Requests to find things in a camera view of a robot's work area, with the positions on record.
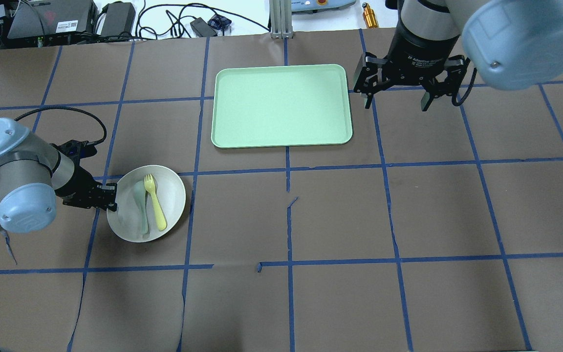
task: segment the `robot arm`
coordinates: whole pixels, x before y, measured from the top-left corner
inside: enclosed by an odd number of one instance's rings
[[[45,228],[56,217],[55,196],[64,205],[116,210],[116,184],[103,186],[80,167],[80,158],[95,153],[92,143],[69,141],[56,147],[24,125],[0,118],[0,231]]]
[[[366,52],[354,91],[366,108],[375,93],[395,85],[422,86],[421,109],[451,96],[454,105],[469,62],[484,82],[502,90],[525,89],[563,73],[563,0],[387,0],[399,21],[384,58]],[[449,57],[458,38],[469,55]],[[447,78],[436,78],[443,71]]]

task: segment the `plastic tray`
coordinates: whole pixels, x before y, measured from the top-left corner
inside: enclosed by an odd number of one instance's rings
[[[352,135],[346,72],[339,65],[217,74],[212,143],[219,148],[344,144]]]

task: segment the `brass fitting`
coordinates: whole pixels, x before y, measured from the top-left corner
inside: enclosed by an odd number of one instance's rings
[[[379,24],[377,23],[377,17],[375,16],[375,11],[370,8],[370,5],[366,2],[362,3],[362,8],[364,9],[364,13],[362,13],[362,17],[364,17],[364,23],[366,23],[367,28],[377,28]]]

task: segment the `yellow fork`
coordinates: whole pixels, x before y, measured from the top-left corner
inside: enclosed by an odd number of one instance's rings
[[[166,229],[166,219],[162,208],[160,207],[160,202],[158,202],[158,195],[156,194],[156,182],[153,180],[153,176],[148,174],[145,176],[145,190],[152,195],[153,213],[156,216],[156,225],[158,225],[158,230]]]

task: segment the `table surface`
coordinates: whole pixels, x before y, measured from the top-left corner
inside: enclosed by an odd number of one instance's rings
[[[351,85],[363,49],[384,55],[392,35],[0,51],[0,116],[86,109],[109,130],[82,162],[98,180],[159,164],[188,195],[177,226],[149,243],[62,205],[45,230],[11,234],[18,265],[0,236],[0,346],[563,351],[563,75],[510,92],[480,80],[462,107],[442,98],[427,113],[416,87],[369,110],[351,94],[344,145],[212,145],[221,69],[337,63]],[[100,136],[69,111],[22,122],[53,143]]]

